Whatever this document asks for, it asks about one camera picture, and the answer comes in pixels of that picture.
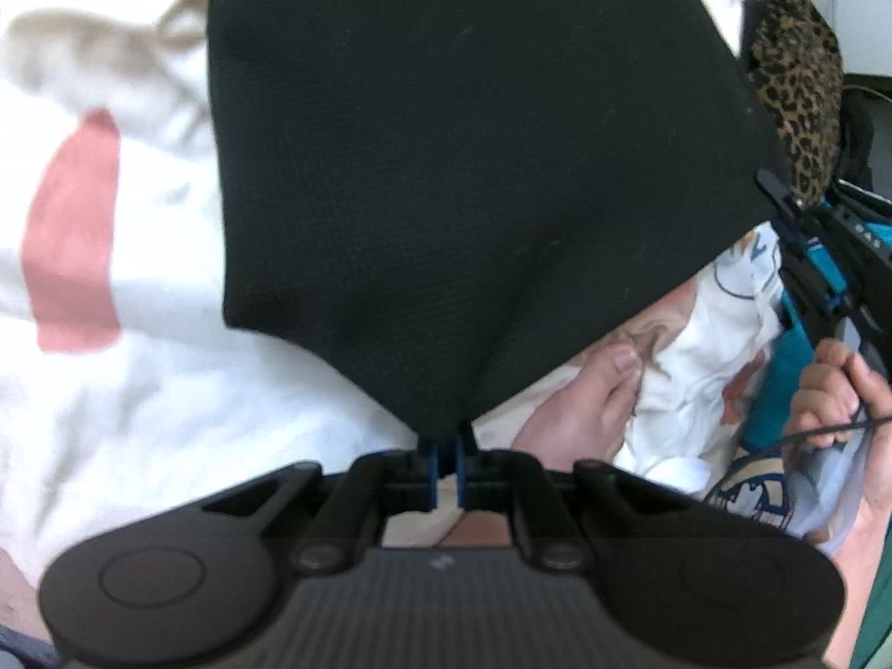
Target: screw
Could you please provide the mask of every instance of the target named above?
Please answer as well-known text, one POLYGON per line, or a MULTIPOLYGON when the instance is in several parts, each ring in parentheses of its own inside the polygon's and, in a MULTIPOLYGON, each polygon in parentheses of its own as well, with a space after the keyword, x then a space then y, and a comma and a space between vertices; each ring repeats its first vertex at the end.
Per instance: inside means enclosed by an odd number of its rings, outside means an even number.
POLYGON ((343 553, 341 549, 323 543, 319 546, 310 546, 308 549, 303 549, 300 552, 297 563, 300 565, 300 568, 306 571, 321 573, 322 571, 330 571, 336 568, 342 560, 343 553))
POLYGON ((569 543, 552 543, 542 552, 542 565, 554 571, 572 571, 583 564, 583 552, 569 543))

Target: finger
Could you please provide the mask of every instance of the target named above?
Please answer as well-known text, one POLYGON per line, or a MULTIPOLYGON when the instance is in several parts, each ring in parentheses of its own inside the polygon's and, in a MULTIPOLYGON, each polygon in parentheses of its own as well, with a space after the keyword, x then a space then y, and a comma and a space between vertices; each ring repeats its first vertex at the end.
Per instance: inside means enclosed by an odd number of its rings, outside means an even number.
POLYGON ((611 344, 589 355, 574 381, 564 389, 578 409, 600 412, 613 390, 641 373, 641 359, 629 341, 611 344))
POLYGON ((852 421, 849 411, 834 395, 820 390, 800 390, 793 395, 791 413, 811 412, 822 425, 848 424, 852 421))
POLYGON ((799 376, 799 386, 803 390, 817 390, 819 392, 828 392, 838 399, 849 415, 855 415, 861 400, 855 388, 846 377, 845 373, 839 368, 826 363, 818 363, 817 365, 809 365, 802 371, 799 376))
POLYGON ((892 390, 878 372, 873 372, 860 354, 853 354, 849 361, 849 379, 873 418, 892 415, 892 390))
MULTIPOLYGON (((789 418, 784 426, 785 435, 795 435, 796 433, 805 433, 809 430, 816 430, 821 427, 821 420, 818 415, 813 412, 803 412, 793 415, 789 418)), ((833 445, 833 435, 813 435, 808 442, 815 448, 829 448, 833 445)))
POLYGON ((607 403, 604 406, 604 425, 622 425, 623 428, 632 417, 632 411, 635 410, 635 403, 638 402, 638 391, 641 387, 641 379, 638 375, 632 374, 617 387, 609 395, 607 403))
POLYGON ((842 367, 852 356, 852 350, 840 340, 821 340, 815 348, 815 362, 842 367))

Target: pink shape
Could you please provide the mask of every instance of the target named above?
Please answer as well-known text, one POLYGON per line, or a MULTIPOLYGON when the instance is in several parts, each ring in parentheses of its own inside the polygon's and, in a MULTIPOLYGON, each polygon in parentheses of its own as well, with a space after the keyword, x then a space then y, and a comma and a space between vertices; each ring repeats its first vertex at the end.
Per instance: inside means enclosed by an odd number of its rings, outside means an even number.
POLYGON ((107 110, 81 121, 46 167, 21 266, 43 352, 82 353, 120 336, 110 264, 120 132, 107 110))

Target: human hand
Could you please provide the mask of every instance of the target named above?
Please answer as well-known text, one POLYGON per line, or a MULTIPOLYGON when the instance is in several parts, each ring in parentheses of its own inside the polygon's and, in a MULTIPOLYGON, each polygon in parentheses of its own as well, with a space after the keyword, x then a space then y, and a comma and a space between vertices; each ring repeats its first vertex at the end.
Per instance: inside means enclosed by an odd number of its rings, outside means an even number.
POLYGON ((630 341, 596 346, 568 386, 545 400, 512 443, 547 470, 577 460, 610 462, 623 446, 641 385, 641 358, 630 341))
MULTIPOLYGON (((848 423, 858 411, 859 398, 872 418, 892 415, 892 389, 883 376, 873 372, 860 354, 842 342, 824 340, 815 350, 815 362, 800 376, 799 391, 793 397, 791 418, 784 433, 848 423)), ((847 437, 847 433, 819 435, 809 442, 828 448, 834 440, 847 437)), ((882 425, 873 435, 864 471, 862 508, 879 516, 888 516, 892 511, 892 424, 882 425)))

